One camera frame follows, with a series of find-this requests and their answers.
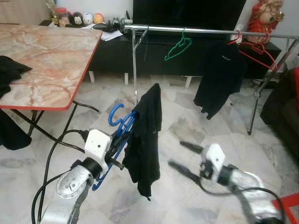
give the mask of red object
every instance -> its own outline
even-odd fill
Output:
[[[228,42],[228,45],[236,43],[236,41],[240,38],[240,36],[241,36],[241,32],[238,30],[237,38],[232,40],[231,42]],[[264,47],[263,44],[261,44],[261,43],[248,43],[248,42],[241,42],[239,44],[251,45],[252,46],[251,49],[254,50],[255,52],[257,52],[260,55],[266,53],[269,56],[269,58],[271,58],[271,60],[273,61],[273,64],[271,66],[266,65],[265,63],[255,59],[254,57],[252,57],[252,56],[250,56],[250,55],[248,55],[248,54],[246,54],[246,53],[244,53],[243,51],[240,50],[240,52],[242,54],[244,54],[246,57],[249,57],[250,59],[256,61],[257,63],[260,63],[261,65],[267,67],[268,69],[277,70],[277,65],[275,63],[274,58],[271,56],[271,54],[268,51],[265,50],[265,47]]]
[[[297,67],[295,69],[294,75],[295,75],[295,84],[296,84],[296,91],[297,91],[297,97],[296,97],[297,109],[298,109],[298,112],[299,112],[299,67]]]
[[[289,218],[291,224],[299,224],[298,219],[292,213],[290,207],[299,205],[299,193],[289,195],[280,199],[285,210],[286,216]],[[279,203],[277,200],[272,201],[276,209],[280,209]]]
[[[58,13],[58,14],[62,14],[62,13],[67,13],[66,11],[66,8],[55,8],[55,11]]]
[[[276,28],[278,21],[273,21],[270,24],[263,24],[260,21],[259,16],[257,16],[257,15],[259,14],[259,8],[260,8],[260,6],[262,6],[262,4],[263,4],[263,1],[260,1],[258,4],[253,6],[251,17],[247,23],[247,26],[248,26],[247,30],[249,32],[270,34],[272,32],[272,30]]]

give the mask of red table edge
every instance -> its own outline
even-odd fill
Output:
[[[77,94],[77,91],[83,81],[83,78],[85,77],[86,75],[86,72],[89,68],[89,64],[90,62],[92,61],[93,59],[93,55],[95,53],[95,51],[97,50],[99,44],[100,44],[100,41],[101,41],[101,37],[102,37],[102,34],[103,34],[103,31],[101,32],[100,36],[99,36],[99,39],[98,39],[98,42],[97,44],[95,45],[94,49],[93,49],[93,52],[89,58],[89,61],[84,69],[84,72],[83,72],[83,75],[82,77],[80,78],[79,80],[79,83],[74,91],[74,94],[73,96],[71,97],[70,99],[70,102],[67,106],[64,106],[64,107],[41,107],[41,106],[8,106],[8,105],[0,105],[0,109],[20,109],[20,110],[33,110],[33,111],[66,111],[70,108],[72,102],[73,102],[73,99],[75,98],[76,94]]]

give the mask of marble floor tile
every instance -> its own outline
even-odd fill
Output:
[[[138,78],[139,98],[154,83],[160,83],[161,87],[163,122],[158,141],[161,177],[152,184],[152,197],[148,201],[139,194],[128,171],[112,167],[101,187],[89,191],[81,206],[78,224],[245,224],[242,208],[234,196],[207,195],[197,184],[168,165],[169,160],[175,160],[193,173],[199,172],[201,157],[181,146],[180,140],[203,147],[218,142],[226,155],[226,164],[257,174],[266,187],[281,193],[281,196],[298,192],[298,164],[279,136],[259,117],[270,91],[262,94],[253,134],[248,136],[246,127],[255,89],[250,80],[244,80],[240,93],[232,94],[211,120],[207,120],[206,114],[200,113],[200,107],[193,104],[200,81],[201,78],[193,78],[190,87],[185,88],[185,77],[147,75]],[[114,120],[123,118],[134,108],[132,75],[129,76],[129,85],[125,86],[123,74],[96,74],[96,83],[85,79],[75,100],[93,105],[101,113],[78,107],[70,128],[98,128],[113,133],[117,128],[111,127],[107,119],[115,104],[123,103],[125,108],[115,113]],[[39,125],[58,137],[73,107],[63,112],[45,112]],[[21,128],[28,129],[29,125],[10,110],[5,112]],[[22,112],[31,116],[31,111]],[[84,147],[83,140],[76,133],[66,135],[64,141]],[[10,151],[0,146],[0,223],[31,223],[31,202],[42,184],[52,145],[53,141],[34,130],[31,145],[24,149]],[[51,159],[49,177],[68,170],[75,160],[84,158],[81,152],[58,145]],[[118,160],[123,158],[124,151]],[[51,201],[55,184],[53,182],[47,188],[44,208]],[[211,191],[226,190],[210,181],[203,184]]]

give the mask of clothing rack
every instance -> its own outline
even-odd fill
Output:
[[[175,28],[175,27],[156,27],[156,26],[148,26],[148,25],[125,25],[125,29],[132,30],[132,51],[133,51],[133,75],[134,75],[134,99],[135,105],[138,103],[138,86],[137,86],[137,68],[136,68],[136,49],[138,48],[139,44],[141,43],[142,39],[145,37],[147,32],[150,31],[166,31],[166,32],[182,32],[184,33],[202,33],[202,34],[223,34],[223,35],[238,35],[239,32],[237,30],[213,30],[213,29],[193,29],[193,28]],[[137,30],[144,30],[142,36],[136,42],[136,31]],[[253,35],[253,36],[266,36],[266,37],[275,37],[275,38],[283,38],[287,40],[287,46],[289,45],[290,39],[294,40],[290,47],[287,49],[283,57],[277,64],[277,69],[273,70],[271,74],[265,79],[264,83],[259,87],[258,90],[254,91],[253,97],[255,99],[254,106],[252,108],[251,117],[250,117],[250,124],[247,130],[248,135],[251,135],[252,127],[254,118],[256,115],[256,109],[258,100],[261,97],[261,92],[268,84],[268,82],[275,76],[276,72],[279,68],[285,63],[286,59],[290,55],[290,53],[295,49],[297,44],[299,43],[299,36],[295,35],[280,35],[280,34],[265,34],[265,33],[253,33],[253,32],[242,32],[242,35]]]

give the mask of red hanger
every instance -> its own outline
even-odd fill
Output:
[[[236,43],[236,41],[240,38],[241,36],[241,32],[238,30],[238,34],[237,34],[237,38],[235,38],[234,40],[228,42],[227,44],[228,45],[231,45],[231,44],[234,44]],[[273,61],[273,64],[271,66],[268,66],[266,65],[265,63],[255,59],[254,57],[244,53],[243,51],[239,50],[242,54],[244,54],[246,57],[249,57],[250,59],[256,61],[257,63],[260,63],[261,65],[267,67],[268,69],[271,69],[271,70],[277,70],[277,65],[276,65],[276,62],[274,60],[274,58],[269,54],[268,51],[265,50],[265,46],[262,44],[262,43],[249,43],[249,42],[241,42],[239,43],[240,44],[247,44],[247,45],[251,45],[251,49],[254,50],[255,52],[257,52],[258,54],[262,55],[263,53],[266,53],[269,58],[271,58],[271,60]]]

